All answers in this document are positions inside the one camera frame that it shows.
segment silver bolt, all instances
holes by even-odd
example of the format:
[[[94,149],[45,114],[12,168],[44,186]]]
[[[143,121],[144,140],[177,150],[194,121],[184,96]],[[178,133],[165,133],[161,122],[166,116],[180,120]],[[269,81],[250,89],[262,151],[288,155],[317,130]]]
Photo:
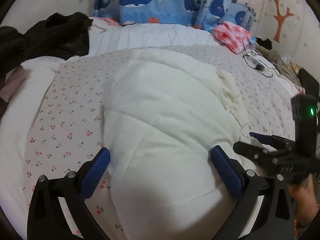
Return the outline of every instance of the silver bolt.
[[[247,175],[249,177],[253,177],[254,175],[256,175],[256,173],[253,170],[247,170]]]
[[[279,160],[278,158],[273,158],[272,163],[276,165],[278,163],[278,160]]]
[[[68,174],[67,174],[67,177],[69,178],[69,179],[72,179],[72,178],[74,178],[76,176],[76,172],[75,171],[70,171],[70,172],[68,172]]]
[[[40,176],[39,179],[38,179],[39,182],[43,182],[44,180],[45,180],[45,176],[43,176],[43,175]]]
[[[279,181],[283,181],[283,180],[284,180],[284,177],[283,177],[281,174],[278,174],[278,175],[277,175],[277,179],[279,179]]]

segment bed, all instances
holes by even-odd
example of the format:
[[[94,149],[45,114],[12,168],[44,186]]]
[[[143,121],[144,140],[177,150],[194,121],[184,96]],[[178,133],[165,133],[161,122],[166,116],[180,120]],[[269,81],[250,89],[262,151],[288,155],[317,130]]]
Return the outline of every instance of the bed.
[[[5,189],[0,205],[24,239],[37,178],[42,174],[49,179],[65,176],[104,146],[103,81],[111,79],[137,48],[161,47],[232,73],[247,110],[249,131],[294,138],[290,98],[298,93],[295,86],[283,76],[266,78],[252,70],[241,54],[220,46],[207,31],[157,23],[117,27],[95,18],[89,39],[88,56],[24,62],[31,74],[0,123],[0,160],[7,163],[0,172],[2,178],[9,178],[0,182]],[[88,75],[82,84],[84,72]],[[86,204],[108,236],[127,239],[111,200],[108,175]],[[72,232],[80,236],[66,206],[64,212]]]

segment white blanket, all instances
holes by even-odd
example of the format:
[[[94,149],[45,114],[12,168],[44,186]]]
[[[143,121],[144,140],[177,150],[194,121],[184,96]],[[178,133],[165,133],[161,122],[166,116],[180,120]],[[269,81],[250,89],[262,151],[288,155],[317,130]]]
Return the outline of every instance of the white blanket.
[[[127,239],[211,239],[236,200],[208,151],[220,145],[256,171],[232,150],[250,142],[232,75],[177,52],[139,50],[106,82],[103,103],[111,195]]]

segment wall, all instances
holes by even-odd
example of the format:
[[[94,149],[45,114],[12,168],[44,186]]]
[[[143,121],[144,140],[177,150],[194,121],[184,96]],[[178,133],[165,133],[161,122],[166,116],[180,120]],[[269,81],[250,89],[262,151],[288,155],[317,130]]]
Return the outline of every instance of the wall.
[[[77,11],[91,15],[94,0],[16,0],[1,25],[25,33],[40,20],[55,12],[70,15]]]
[[[281,28],[278,28],[279,22],[283,22]],[[265,0],[254,34],[269,38],[273,49],[282,56],[290,56],[320,82],[319,21],[305,0]]]

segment blue whale curtain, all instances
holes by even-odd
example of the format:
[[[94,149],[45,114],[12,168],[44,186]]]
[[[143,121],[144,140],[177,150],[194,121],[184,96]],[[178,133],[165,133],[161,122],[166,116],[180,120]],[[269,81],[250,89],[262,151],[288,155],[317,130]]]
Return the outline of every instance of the blue whale curtain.
[[[95,0],[93,16],[108,17],[122,25],[163,23],[199,29],[229,21],[250,30],[256,13],[237,0]]]

